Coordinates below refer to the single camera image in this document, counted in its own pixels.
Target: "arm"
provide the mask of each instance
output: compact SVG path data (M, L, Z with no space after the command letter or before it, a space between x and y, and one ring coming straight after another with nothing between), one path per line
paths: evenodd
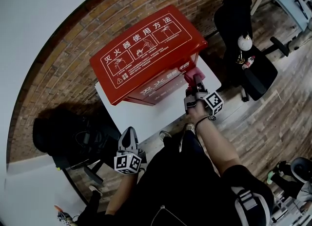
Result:
M121 183L118 187L118 190L113 195L112 199L110 200L107 206L105 213L106 215L115 215L115 213L119 210L119 208L123 205L123 203L126 202L133 188L137 184L137 177L138 173L123 176Z
M312 201L307 201L303 206L300 207L300 211L307 211L312 205Z
M202 101L198 101L194 108L189 109L189 114L194 125L207 115ZM211 161L218 169L220 175L234 165L240 165L238 154L234 146L226 139L209 120L201 121L197 126Z

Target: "plastic bottle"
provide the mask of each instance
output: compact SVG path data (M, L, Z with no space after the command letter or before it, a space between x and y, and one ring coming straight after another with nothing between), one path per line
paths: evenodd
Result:
M242 69L245 70L246 68L250 68L250 66L254 62L254 56L248 58L248 60L243 64Z

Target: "desk leg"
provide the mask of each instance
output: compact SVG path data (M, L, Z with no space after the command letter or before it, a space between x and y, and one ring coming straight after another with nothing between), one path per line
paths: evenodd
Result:
M252 8L252 11L250 12L250 15L253 16L256 9L259 7L260 3L262 2L262 0L257 0Z

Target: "black office chair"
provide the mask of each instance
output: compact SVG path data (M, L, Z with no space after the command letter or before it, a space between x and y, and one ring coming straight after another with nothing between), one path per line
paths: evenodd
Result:
M249 51L242 51L244 59L255 56L250 68L243 70L241 64L236 61L240 55L240 48L237 40L243 35L253 38L251 25L251 5L252 0L223 0L223 5L214 15L214 23L226 45L224 60L227 62L230 81L234 86L241 85L246 93L243 101L248 101L249 96L253 100L261 98L269 89L277 76L277 69L266 58L265 55L280 49L288 56L288 49L276 38L272 37L273 46L261 52L256 46L252 46Z

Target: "black bracelet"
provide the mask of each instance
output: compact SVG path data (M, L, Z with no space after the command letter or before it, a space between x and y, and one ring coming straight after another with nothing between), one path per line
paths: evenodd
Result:
M197 121L197 123L195 124L195 135L196 135L196 137L197 137L197 126L198 126L198 124L199 124L200 122L202 122L202 121L205 120L205 119L215 120L216 117L215 117L215 116L208 115L208 116L205 116L205 117L201 118L199 121Z

